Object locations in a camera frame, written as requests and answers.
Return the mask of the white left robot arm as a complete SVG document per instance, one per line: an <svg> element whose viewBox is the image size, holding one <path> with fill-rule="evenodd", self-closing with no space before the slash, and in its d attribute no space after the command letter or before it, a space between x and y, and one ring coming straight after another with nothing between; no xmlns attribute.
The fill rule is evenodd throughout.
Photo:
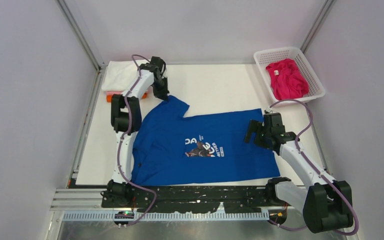
<svg viewBox="0 0 384 240"><path fill-rule="evenodd" d="M107 190L114 195L114 200L121 207L128 207L133 202L132 169L133 145L142 125L140 101L151 87L155 98L168 100L167 65L165 61L152 56L149 61L138 65L132 55L137 68L137 77L121 94L115 94L111 99L110 123L116 133L116 161Z"/></svg>

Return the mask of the blue panda print t-shirt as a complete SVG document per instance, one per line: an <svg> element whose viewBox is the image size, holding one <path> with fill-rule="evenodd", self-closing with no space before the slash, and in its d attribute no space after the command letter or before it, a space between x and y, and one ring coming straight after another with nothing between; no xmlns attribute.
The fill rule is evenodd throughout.
<svg viewBox="0 0 384 240"><path fill-rule="evenodd" d="M208 184L280 175L271 150L244 141L249 122L263 120L259 108L187 117L188 109L170 96L145 116L132 149L133 183Z"/></svg>

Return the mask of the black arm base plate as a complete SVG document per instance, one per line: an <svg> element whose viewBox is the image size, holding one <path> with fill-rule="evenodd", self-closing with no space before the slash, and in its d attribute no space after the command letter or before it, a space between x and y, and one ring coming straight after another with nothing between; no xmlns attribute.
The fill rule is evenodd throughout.
<svg viewBox="0 0 384 240"><path fill-rule="evenodd" d="M101 191L103 208L127 208L144 213L256 213L264 207L286 206L263 186L150 186L142 190L116 184Z"/></svg>

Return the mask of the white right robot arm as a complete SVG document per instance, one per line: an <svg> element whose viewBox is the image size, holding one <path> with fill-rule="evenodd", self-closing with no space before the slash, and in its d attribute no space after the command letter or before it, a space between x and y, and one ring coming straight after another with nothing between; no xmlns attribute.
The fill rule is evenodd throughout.
<svg viewBox="0 0 384 240"><path fill-rule="evenodd" d="M292 206L303 216L312 233L358 229L352 205L352 189L344 180L338 181L314 162L301 143L300 135L287 132L278 112L265 112L263 121L250 120L244 142L270 150L285 160L300 178L304 187L287 177L274 177L265 185L265 198L271 205L281 202Z"/></svg>

